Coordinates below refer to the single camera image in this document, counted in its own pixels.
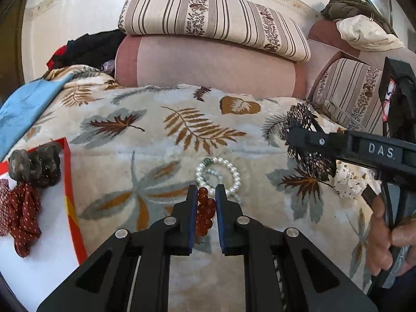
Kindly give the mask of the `person right hand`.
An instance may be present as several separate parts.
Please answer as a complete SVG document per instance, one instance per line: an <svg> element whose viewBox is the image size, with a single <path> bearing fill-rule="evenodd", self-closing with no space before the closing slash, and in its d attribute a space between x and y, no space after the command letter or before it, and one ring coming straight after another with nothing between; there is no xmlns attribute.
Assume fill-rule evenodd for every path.
<svg viewBox="0 0 416 312"><path fill-rule="evenodd" d="M415 267L415 219L390 230L384 221L385 205L380 195L373 201L372 210L367 240L366 267L372 275L378 276L381 270L388 270L393 265L393 256L389 250L391 246L409 246L406 259L397 274L398 276L404 275Z"/></svg>

